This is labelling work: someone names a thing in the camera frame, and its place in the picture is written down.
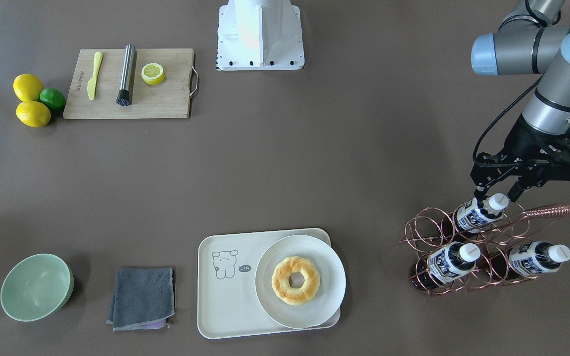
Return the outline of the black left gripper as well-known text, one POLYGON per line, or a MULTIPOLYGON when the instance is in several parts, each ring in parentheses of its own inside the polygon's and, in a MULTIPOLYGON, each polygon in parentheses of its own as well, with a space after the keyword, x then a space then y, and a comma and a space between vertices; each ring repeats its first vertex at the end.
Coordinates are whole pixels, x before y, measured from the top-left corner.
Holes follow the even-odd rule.
POLYGON ((471 171, 474 197, 485 200, 488 190, 509 176, 518 178, 508 192, 510 201, 547 181, 570 181, 570 123, 565 134, 552 135, 532 128, 520 116, 497 155, 475 157, 471 171))

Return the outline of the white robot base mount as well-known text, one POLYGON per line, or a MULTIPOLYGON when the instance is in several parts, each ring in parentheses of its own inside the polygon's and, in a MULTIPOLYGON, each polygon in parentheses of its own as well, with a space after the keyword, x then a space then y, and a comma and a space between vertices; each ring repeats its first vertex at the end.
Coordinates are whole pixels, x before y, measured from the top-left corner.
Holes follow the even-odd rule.
POLYGON ((300 10, 289 0, 230 0, 219 7, 216 68, 300 70, 305 66, 300 10))

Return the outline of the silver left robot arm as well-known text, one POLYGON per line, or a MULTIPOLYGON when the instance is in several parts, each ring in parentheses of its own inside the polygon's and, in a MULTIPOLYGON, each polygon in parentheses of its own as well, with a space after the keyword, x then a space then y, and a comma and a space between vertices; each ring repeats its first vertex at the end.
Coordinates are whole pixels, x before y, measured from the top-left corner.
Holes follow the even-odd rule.
POLYGON ((503 148, 495 155, 473 153, 479 200, 510 176, 518 177, 511 201, 547 181, 570 181, 570 26, 557 25, 562 6, 561 0, 521 0, 497 32, 475 40, 477 74, 541 74, 503 148))

